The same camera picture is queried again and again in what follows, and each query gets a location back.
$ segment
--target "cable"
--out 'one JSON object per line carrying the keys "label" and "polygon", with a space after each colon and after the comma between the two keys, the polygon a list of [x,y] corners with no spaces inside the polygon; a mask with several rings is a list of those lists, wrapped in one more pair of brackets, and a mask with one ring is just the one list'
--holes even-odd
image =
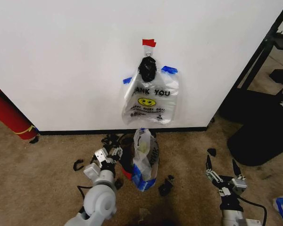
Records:
{"label": "cable", "polygon": [[90,188],[92,188],[92,187],[84,187],[84,186],[80,186],[80,185],[77,186],[77,189],[79,189],[79,192],[81,193],[81,195],[82,195],[82,197],[83,197],[83,200],[84,200],[85,195],[84,195],[84,192],[82,191],[82,188],[90,189]]}
{"label": "cable", "polygon": [[244,201],[244,202],[246,202],[246,203],[248,203],[248,204],[251,204],[251,205],[253,205],[253,206],[261,207],[261,208],[264,210],[264,217],[263,217],[262,226],[265,226],[266,220],[267,220],[267,209],[266,209],[266,207],[263,206],[263,205],[260,205],[260,204],[257,204],[257,203],[248,201],[248,200],[242,198],[241,196],[237,195],[235,192],[233,192],[233,194],[235,194],[238,199],[240,199],[240,200],[242,200],[242,201]]}

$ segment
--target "black foam piece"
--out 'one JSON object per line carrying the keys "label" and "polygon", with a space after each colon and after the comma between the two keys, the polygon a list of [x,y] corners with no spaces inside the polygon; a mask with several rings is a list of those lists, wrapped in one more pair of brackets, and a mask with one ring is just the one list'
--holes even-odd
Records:
{"label": "black foam piece", "polygon": [[214,157],[216,156],[216,149],[215,148],[209,148],[207,151],[210,155],[212,155]]}

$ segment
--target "smiley face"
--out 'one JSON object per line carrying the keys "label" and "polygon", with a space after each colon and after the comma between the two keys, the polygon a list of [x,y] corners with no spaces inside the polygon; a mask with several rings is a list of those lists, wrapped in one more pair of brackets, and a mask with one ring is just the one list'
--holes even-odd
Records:
{"label": "smiley face", "polygon": [[139,98],[138,103],[146,107],[152,107],[156,104],[154,100],[147,99],[147,98]]}

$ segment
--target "beige carpet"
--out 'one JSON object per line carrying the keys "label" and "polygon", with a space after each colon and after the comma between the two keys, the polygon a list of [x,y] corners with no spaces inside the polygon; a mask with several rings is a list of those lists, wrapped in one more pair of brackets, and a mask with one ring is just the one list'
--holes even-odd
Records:
{"label": "beige carpet", "polygon": [[[117,192],[117,213],[105,226],[137,225],[141,208],[151,215],[146,225],[170,219],[176,225],[219,226],[220,198],[204,175],[207,149],[217,173],[232,175],[227,138],[239,128],[220,117],[207,132],[160,133],[160,166],[156,185],[142,193],[117,168],[124,186]],[[101,147],[103,135],[41,136],[36,144],[19,139],[0,122],[0,226],[64,225],[82,205],[76,186],[90,186],[82,170],[74,172],[75,160],[89,161]],[[283,226],[272,199],[283,195],[283,154],[261,167],[241,166],[249,188],[244,197],[265,205],[267,225]],[[165,177],[175,177],[172,192],[161,197],[158,187]],[[262,220],[260,208],[241,203],[245,217]]]}

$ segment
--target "fire extinguisher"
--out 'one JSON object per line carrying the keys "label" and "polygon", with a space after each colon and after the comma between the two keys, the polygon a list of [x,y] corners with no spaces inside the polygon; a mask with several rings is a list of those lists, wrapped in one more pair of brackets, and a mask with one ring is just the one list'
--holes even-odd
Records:
{"label": "fire extinguisher", "polygon": [[22,139],[31,139],[38,130],[0,90],[0,121]]}

